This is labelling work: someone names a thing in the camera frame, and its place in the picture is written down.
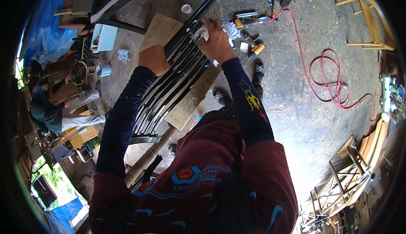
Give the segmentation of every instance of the blue tarp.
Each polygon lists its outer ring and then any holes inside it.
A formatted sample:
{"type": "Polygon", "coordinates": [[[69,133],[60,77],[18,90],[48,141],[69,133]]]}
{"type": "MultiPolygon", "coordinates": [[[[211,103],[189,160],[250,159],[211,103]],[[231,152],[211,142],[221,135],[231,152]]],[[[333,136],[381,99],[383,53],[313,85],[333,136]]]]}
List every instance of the blue tarp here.
{"type": "Polygon", "coordinates": [[[79,198],[76,198],[63,206],[45,212],[45,216],[54,234],[74,234],[69,221],[72,221],[83,208],[79,198]]]}
{"type": "Polygon", "coordinates": [[[58,28],[60,16],[54,16],[61,9],[64,0],[41,0],[28,25],[23,39],[20,59],[24,58],[24,68],[37,60],[44,69],[48,63],[55,62],[68,52],[78,36],[78,30],[58,28]]]}

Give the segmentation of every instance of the wooden chair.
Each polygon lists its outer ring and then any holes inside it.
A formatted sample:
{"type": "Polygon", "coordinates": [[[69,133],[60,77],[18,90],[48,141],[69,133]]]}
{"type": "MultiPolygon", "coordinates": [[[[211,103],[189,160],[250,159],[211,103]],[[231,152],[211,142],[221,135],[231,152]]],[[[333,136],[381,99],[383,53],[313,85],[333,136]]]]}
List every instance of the wooden chair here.
{"type": "MultiPolygon", "coordinates": [[[[357,1],[357,0],[344,0],[341,2],[336,3],[336,5],[342,5],[344,3],[357,1]]],[[[389,27],[388,21],[386,20],[385,16],[382,13],[382,10],[379,8],[378,4],[374,0],[366,0],[370,5],[367,5],[364,0],[358,0],[359,4],[361,5],[361,10],[356,11],[354,14],[357,15],[359,13],[364,13],[365,20],[367,21],[369,36],[371,38],[370,43],[347,43],[349,46],[369,46],[363,47],[363,49],[384,49],[393,51],[395,49],[395,41],[393,40],[393,34],[389,27]],[[383,27],[386,33],[386,44],[381,41],[379,37],[378,27],[375,23],[375,20],[372,15],[371,9],[375,8],[379,14],[379,17],[382,20],[383,27]]]]}

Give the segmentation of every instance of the blue face mask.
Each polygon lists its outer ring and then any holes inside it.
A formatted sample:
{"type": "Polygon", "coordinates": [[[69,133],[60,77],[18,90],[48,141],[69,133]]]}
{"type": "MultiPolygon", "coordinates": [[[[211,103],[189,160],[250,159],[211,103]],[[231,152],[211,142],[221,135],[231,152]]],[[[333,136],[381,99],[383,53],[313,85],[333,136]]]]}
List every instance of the blue face mask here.
{"type": "Polygon", "coordinates": [[[42,91],[41,85],[38,85],[37,88],[34,90],[33,94],[31,94],[31,98],[33,99],[45,99],[46,96],[42,91]]]}

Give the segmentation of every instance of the clear plastic bag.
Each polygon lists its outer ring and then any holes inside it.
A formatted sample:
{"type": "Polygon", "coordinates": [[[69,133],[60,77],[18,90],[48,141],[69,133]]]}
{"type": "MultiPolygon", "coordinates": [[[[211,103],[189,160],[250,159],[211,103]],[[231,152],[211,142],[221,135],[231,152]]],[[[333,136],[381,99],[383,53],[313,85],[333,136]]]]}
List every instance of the clear plastic bag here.
{"type": "Polygon", "coordinates": [[[128,50],[120,49],[117,51],[117,53],[119,54],[117,58],[121,60],[125,65],[127,65],[128,64],[127,61],[129,61],[128,50]]]}

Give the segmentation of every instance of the person in green shirt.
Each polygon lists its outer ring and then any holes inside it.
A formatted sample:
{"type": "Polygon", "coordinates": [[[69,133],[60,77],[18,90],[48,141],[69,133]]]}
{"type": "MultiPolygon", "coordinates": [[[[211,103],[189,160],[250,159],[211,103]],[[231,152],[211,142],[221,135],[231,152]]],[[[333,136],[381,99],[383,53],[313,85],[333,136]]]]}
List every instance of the person in green shirt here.
{"type": "MultiPolygon", "coordinates": [[[[68,75],[64,80],[51,87],[52,93],[57,92],[70,79],[71,76],[68,75]]],[[[28,89],[31,92],[30,113],[35,120],[45,125],[49,131],[61,133],[75,126],[90,126],[106,121],[105,115],[81,116],[73,114],[79,107],[98,99],[99,92],[97,90],[93,90],[84,97],[75,97],[59,105],[54,105],[49,101],[48,94],[50,90],[43,91],[38,82],[38,78],[33,77],[28,83],[28,89]]]]}

